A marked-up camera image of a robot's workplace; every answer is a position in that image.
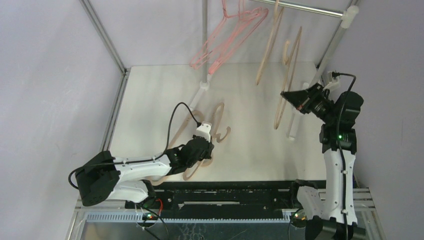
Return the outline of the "pink wire hanger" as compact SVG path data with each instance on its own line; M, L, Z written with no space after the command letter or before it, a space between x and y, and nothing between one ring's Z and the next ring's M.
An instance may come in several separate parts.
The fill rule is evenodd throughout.
M235 42L235 51L247 40L247 38L259 27L269 14L269 9L266 7L256 7L251 10L245 9L245 1L239 0L237 3L237 11L240 11L240 20L237 22L237 39Z
M226 0L221 1L221 7L222 19L189 62L194 69L209 64L209 75L213 75L231 58L269 13L263 7L245 9L244 0L238 1L237 12L233 14L228 12Z
M207 73L213 75L233 55L238 38L240 11L231 12L226 0L220 1L222 18L206 36L200 50L190 60L193 69L207 68Z

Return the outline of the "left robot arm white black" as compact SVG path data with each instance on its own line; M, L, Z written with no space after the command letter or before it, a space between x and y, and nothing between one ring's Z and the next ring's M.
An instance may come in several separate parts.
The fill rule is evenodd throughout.
M155 205L157 196L148 177L180 174L211 159L213 149L212 142L193 136L187 144L167 149L158 159L133 160L101 151L73 172L82 205L91 207L105 200L122 200L149 209Z

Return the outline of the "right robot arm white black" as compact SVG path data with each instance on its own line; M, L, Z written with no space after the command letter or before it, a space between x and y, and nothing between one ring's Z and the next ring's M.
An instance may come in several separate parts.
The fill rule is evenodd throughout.
M319 83L281 96L302 114L313 113L323 121L319 134L326 169L325 200L305 181L289 194L289 203L306 214L306 240L364 240L366 230L358 226L354 207L354 164L357 136L353 126L364 99L348 89L337 101Z

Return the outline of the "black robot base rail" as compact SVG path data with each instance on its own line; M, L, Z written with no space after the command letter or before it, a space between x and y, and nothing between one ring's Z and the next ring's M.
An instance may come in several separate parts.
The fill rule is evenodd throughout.
M301 187L312 187L325 202L324 180L164 182L143 203L126 201L125 209L159 210L173 219L277 219L282 211L306 206Z

